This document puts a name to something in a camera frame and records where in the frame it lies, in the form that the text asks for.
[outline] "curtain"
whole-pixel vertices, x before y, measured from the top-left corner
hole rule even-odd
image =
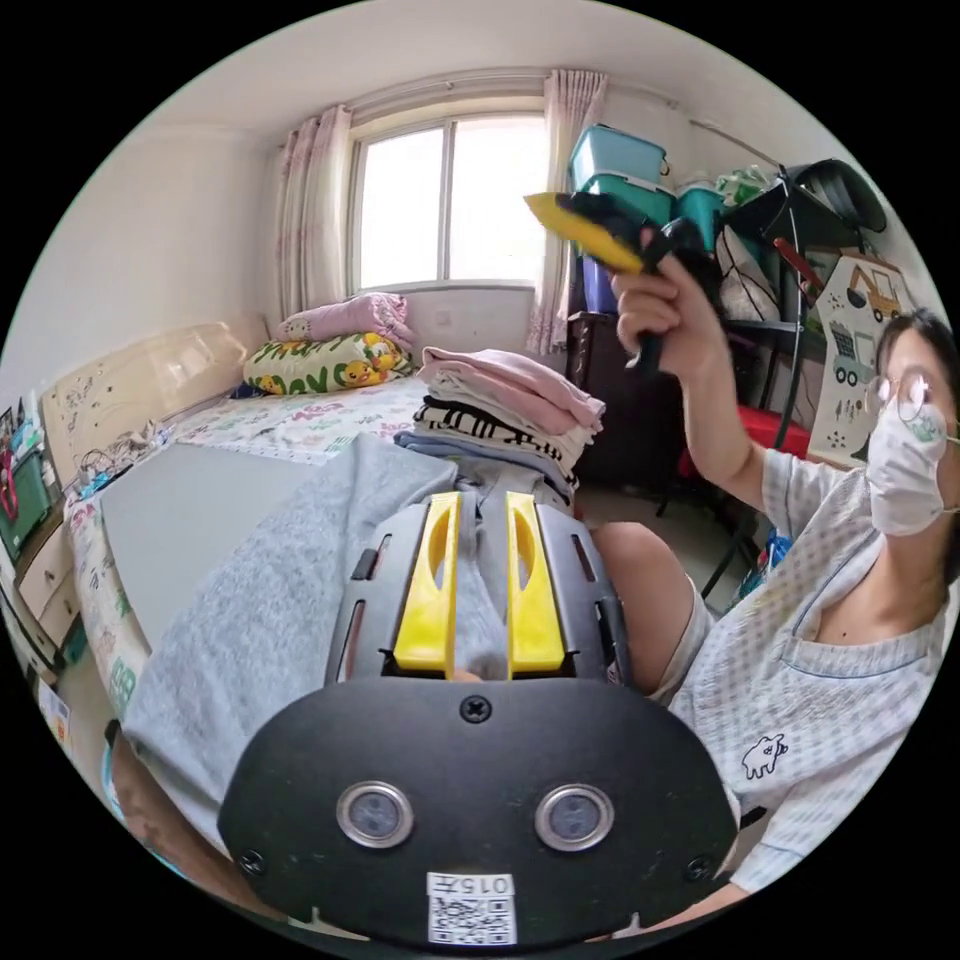
[[[330,107],[287,137],[276,227],[275,323],[346,298],[350,110]]]
[[[569,189],[570,155],[586,127],[600,121],[607,76],[589,70],[553,70],[544,82],[549,162],[545,191]],[[534,291],[527,349],[541,356],[563,350],[570,292],[570,245],[548,233],[543,269]]]

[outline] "pink pillow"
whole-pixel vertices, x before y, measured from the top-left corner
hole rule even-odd
[[[406,320],[406,297],[362,293],[343,303],[314,307],[287,317],[277,328],[277,339],[325,342],[356,333],[378,333],[409,352],[413,349],[413,331]]]

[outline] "wooden headboard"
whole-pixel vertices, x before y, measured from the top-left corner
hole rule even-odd
[[[264,321],[168,330],[61,377],[40,398],[46,445],[63,486],[91,450],[148,420],[162,422],[237,386],[243,364],[267,340]]]

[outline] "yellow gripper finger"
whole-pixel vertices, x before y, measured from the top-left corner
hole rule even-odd
[[[579,217],[560,206],[556,193],[535,193],[523,199],[530,211],[551,233],[576,244],[583,253],[618,273],[643,273],[644,262],[600,224]]]
[[[565,655],[536,503],[507,494],[507,676],[556,673]],[[527,583],[521,586],[520,564]]]
[[[459,536],[460,494],[434,494],[393,648],[401,670],[453,678]],[[438,586],[441,565],[443,576]]]

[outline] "woman's short hair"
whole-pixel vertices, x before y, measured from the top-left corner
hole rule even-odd
[[[921,308],[913,313],[894,317],[887,323],[877,343],[877,373],[882,372],[886,367],[893,345],[900,334],[906,330],[912,330],[923,337],[936,354],[953,397],[955,417],[960,420],[960,351],[957,349],[956,335],[950,326],[932,311]],[[954,516],[944,569],[944,578],[948,585],[958,577],[960,577],[960,514]]]

